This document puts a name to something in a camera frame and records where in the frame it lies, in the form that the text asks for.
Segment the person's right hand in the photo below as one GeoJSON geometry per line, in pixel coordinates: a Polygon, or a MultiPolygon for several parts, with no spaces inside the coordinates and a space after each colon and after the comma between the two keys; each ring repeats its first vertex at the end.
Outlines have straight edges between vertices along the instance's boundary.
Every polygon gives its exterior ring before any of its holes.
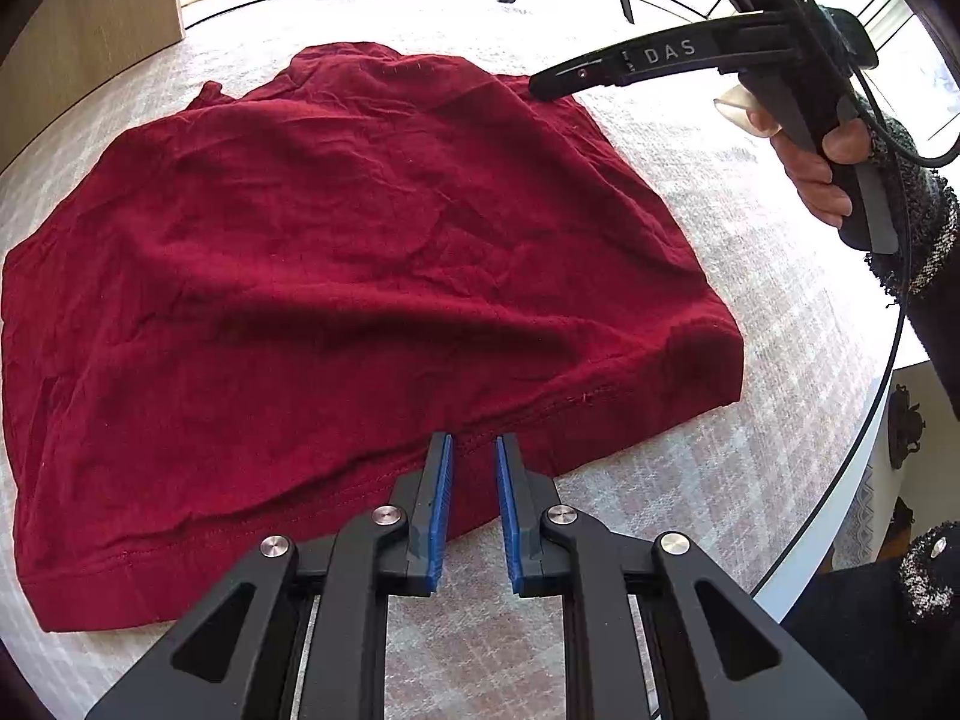
{"type": "Polygon", "coordinates": [[[820,154],[794,143],[775,117],[743,86],[722,93],[715,99],[715,108],[743,132],[770,142],[800,201],[814,218],[835,229],[843,226],[853,214],[853,202],[833,179],[833,167],[855,166],[871,156],[871,132],[861,119],[844,122],[828,133],[820,154]]]}

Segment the black sleeved right forearm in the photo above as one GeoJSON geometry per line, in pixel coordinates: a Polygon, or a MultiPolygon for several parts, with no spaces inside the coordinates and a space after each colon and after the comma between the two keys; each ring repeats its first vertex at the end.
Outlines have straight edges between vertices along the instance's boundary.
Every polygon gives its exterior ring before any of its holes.
{"type": "Polygon", "coordinates": [[[913,149],[905,126],[884,115],[884,137],[864,124],[864,164],[884,187],[898,250],[869,255],[867,265],[885,291],[907,306],[907,319],[958,413],[958,197],[934,167],[908,160],[892,145],[913,149]]]}

